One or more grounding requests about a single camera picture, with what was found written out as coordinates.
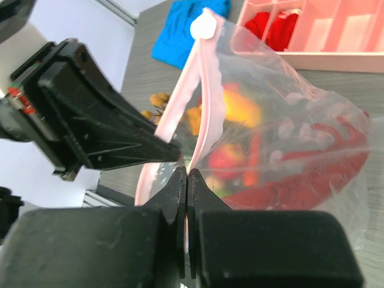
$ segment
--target plastic bag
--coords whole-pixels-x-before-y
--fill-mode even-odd
[[[208,9],[199,18],[214,19],[214,33],[195,41],[155,132],[175,138],[183,158],[146,164],[136,204],[183,165],[199,169],[233,209],[328,211],[359,247],[368,221],[368,114],[309,84],[245,28]]]

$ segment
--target red toy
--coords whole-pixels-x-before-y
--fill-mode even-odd
[[[208,167],[216,177],[222,180],[231,180],[241,174],[234,168],[243,166],[245,161],[245,155],[240,144],[227,144],[210,154]]]
[[[226,196],[223,200],[233,209],[266,210],[309,210],[330,198],[332,193],[339,193],[355,176],[360,173],[368,155],[367,137],[357,130],[345,118],[337,120],[348,131],[349,138],[325,124],[314,124],[312,129],[325,131],[334,137],[334,143],[323,151],[290,152],[282,159],[300,159],[323,153],[335,152],[348,147],[361,147],[348,157],[334,160],[314,160],[307,163],[301,174],[283,178],[280,182],[271,182],[263,187],[250,188],[245,191]]]
[[[281,11],[272,23],[266,43],[274,51],[281,52],[288,48],[299,13],[299,9]]]
[[[260,135],[258,133],[252,135],[250,147],[248,151],[247,166],[249,170],[245,171],[242,176],[243,185],[245,187],[255,187],[259,183],[259,171],[256,166],[259,165],[260,154]]]
[[[261,39],[263,37],[269,15],[269,12],[259,12],[253,17],[253,19],[249,20],[245,24],[245,27]]]

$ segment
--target gray table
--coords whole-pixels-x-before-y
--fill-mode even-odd
[[[232,0],[229,20],[236,22],[244,0]],[[152,47],[159,36],[170,5],[169,0],[143,12],[136,34],[122,87],[123,96],[139,110],[151,107],[149,96],[171,93],[180,70],[151,58]],[[384,113],[384,75],[299,71],[313,85],[336,91],[371,115]],[[370,228],[367,245],[357,252],[368,279],[367,287],[384,287],[384,153],[375,152],[366,165],[370,189]],[[140,167],[119,169],[101,174],[100,184],[129,196],[134,195]]]

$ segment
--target toy food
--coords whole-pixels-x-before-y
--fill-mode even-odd
[[[202,121],[202,111],[198,107],[189,108],[185,111],[190,133],[194,136],[199,135],[200,123]]]
[[[245,161],[245,155],[240,144],[226,144],[210,154],[208,167],[216,177],[222,180],[231,180],[241,174],[234,168],[243,166]]]
[[[226,191],[224,189],[219,189],[219,190],[216,189],[214,191],[214,193],[216,194],[216,196],[218,196],[220,198],[232,195],[231,193],[229,193],[228,191]]]
[[[213,192],[222,190],[225,187],[224,181],[215,175],[208,175],[208,177],[205,178],[205,183]]]
[[[168,103],[169,98],[170,98],[169,94],[159,93],[159,94],[152,94],[149,100],[151,101],[151,104],[154,107],[165,109],[165,106]]]
[[[260,152],[260,136],[254,134],[251,137],[248,160],[246,163],[247,170],[244,172],[243,185],[246,187],[256,186],[259,182],[259,172],[256,170],[256,166],[259,164],[259,152]]]
[[[155,125],[158,125],[158,123],[160,122],[160,119],[161,119],[161,115],[156,115]]]
[[[151,111],[142,111],[141,114],[148,120],[151,120],[154,117],[154,114]]]
[[[261,122],[260,108],[237,92],[224,90],[226,120],[254,128]]]

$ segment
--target pink storage box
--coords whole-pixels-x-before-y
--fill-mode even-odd
[[[384,73],[384,0],[245,0],[238,25],[270,12],[262,41],[281,10],[299,8],[288,49],[293,68]]]

